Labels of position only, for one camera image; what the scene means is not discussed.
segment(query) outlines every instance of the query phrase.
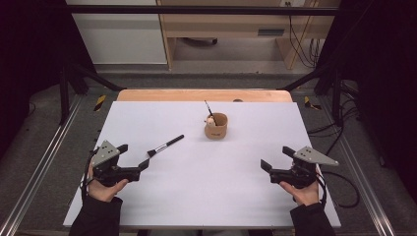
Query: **sleeve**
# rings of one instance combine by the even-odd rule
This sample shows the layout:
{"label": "sleeve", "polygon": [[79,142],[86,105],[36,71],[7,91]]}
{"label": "sleeve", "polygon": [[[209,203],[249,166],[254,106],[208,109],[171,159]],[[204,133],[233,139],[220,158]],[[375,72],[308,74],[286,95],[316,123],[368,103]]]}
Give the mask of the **sleeve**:
{"label": "sleeve", "polygon": [[69,235],[118,236],[122,204],[119,198],[106,203],[87,196]]}
{"label": "sleeve", "polygon": [[301,205],[290,211],[295,236],[333,236],[333,228],[321,204]]}

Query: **metal bracket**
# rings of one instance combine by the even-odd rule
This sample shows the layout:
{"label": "metal bracket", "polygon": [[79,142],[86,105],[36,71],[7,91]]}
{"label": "metal bracket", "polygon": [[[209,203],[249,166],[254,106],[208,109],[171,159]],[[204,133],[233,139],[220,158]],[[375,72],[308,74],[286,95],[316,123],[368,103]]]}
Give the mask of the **metal bracket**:
{"label": "metal bracket", "polygon": [[96,167],[97,165],[117,156],[118,154],[120,154],[120,150],[112,145],[109,141],[105,140],[99,147],[95,156],[92,158],[92,167]]}
{"label": "metal bracket", "polygon": [[294,157],[304,160],[308,163],[317,163],[324,165],[337,166],[339,163],[337,160],[333,160],[328,156],[321,154],[314,150],[312,147],[303,147],[294,153]]}

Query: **table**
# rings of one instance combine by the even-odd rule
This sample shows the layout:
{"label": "table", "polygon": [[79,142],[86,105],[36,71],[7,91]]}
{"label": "table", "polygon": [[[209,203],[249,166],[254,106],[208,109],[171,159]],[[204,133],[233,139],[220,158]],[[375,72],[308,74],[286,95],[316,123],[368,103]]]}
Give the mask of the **table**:
{"label": "table", "polygon": [[[160,101],[133,101],[147,93]],[[176,101],[162,101],[169,94]],[[271,90],[122,91],[112,104],[97,141],[98,145],[103,140],[117,147],[129,145],[129,150],[120,156],[120,166],[137,165],[148,158],[149,149],[181,134],[185,138],[155,155],[141,180],[119,193],[118,197],[124,200],[121,226],[291,227],[289,211],[296,205],[279,186],[269,182],[260,163],[262,158],[274,168],[289,169],[292,159],[281,153],[282,146],[299,149],[310,145],[297,104],[213,101],[215,97],[250,100],[254,94],[263,94],[273,101],[291,100],[286,91]],[[206,96],[212,98],[208,103],[213,112],[228,115],[228,133],[221,141],[204,135],[208,110],[201,98]],[[64,225],[72,224],[81,205],[78,191]],[[340,226],[330,196],[326,213],[332,226]]]}

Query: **gray floor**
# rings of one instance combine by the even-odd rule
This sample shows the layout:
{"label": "gray floor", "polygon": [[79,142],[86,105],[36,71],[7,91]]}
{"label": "gray floor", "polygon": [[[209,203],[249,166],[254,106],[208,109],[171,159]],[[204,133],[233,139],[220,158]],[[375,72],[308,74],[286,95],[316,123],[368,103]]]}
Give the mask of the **gray floor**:
{"label": "gray floor", "polygon": [[[285,70],[281,58],[270,53],[277,48],[273,40],[268,39],[220,39],[217,45],[181,40],[178,47],[175,68],[171,71],[158,66],[129,66],[127,71],[123,66],[102,66],[101,74],[109,81],[128,88],[276,89],[301,78],[311,70],[301,63],[292,71]],[[68,231],[62,226],[68,204],[79,185],[89,150],[95,146],[94,139],[99,135],[111,101],[117,96],[117,92],[87,80],[90,85],[87,95],[74,95],[70,91],[72,100],[81,101],[79,111],[53,159],[48,162],[50,165],[33,198],[27,200],[30,203],[28,208],[23,208],[25,214],[17,222],[18,234],[24,235],[28,230],[46,230],[53,232],[53,235],[58,235],[57,231]],[[316,110],[304,105],[306,95],[313,104],[324,108],[330,103],[328,96],[314,96],[311,90],[314,83],[312,81],[292,92],[307,130],[331,123],[325,109]],[[102,108],[93,111],[102,94],[107,95]],[[33,113],[26,119],[20,133],[0,160],[0,222],[5,222],[16,203],[20,202],[19,197],[54,138],[59,128],[59,104],[59,89],[56,86],[31,98]],[[353,102],[346,105],[345,110],[354,107]],[[354,114],[345,121],[343,139],[329,154],[340,162],[340,166],[324,168],[355,180],[357,169],[351,168],[351,156],[346,155],[345,151],[348,146],[369,181],[369,186],[366,186],[368,189],[361,192],[362,199],[357,207],[336,208],[342,224],[341,228],[336,229],[337,235],[417,235],[417,206],[407,195],[396,172],[380,167],[378,154],[364,124],[357,118],[358,115]],[[312,137],[313,148],[326,152],[336,137],[327,136],[332,132],[330,129],[321,133],[324,136],[322,138]],[[333,176],[325,177],[336,202],[341,205],[353,203],[355,195],[349,185]],[[374,209],[375,201],[367,200],[370,196],[367,191],[375,194],[377,206],[381,205],[384,219],[388,220],[387,225],[393,233],[381,232],[378,220],[384,219],[378,219],[378,215],[375,215],[375,212],[381,212]],[[282,229],[275,234],[291,233],[290,229]]]}

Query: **wall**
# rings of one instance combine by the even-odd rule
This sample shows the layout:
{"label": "wall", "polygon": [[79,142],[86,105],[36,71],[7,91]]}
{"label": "wall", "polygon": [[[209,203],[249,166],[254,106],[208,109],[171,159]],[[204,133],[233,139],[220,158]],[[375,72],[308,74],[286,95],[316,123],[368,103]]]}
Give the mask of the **wall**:
{"label": "wall", "polygon": [[[152,0],[67,0],[69,5],[155,5]],[[166,64],[159,17],[73,14],[94,64]]]}

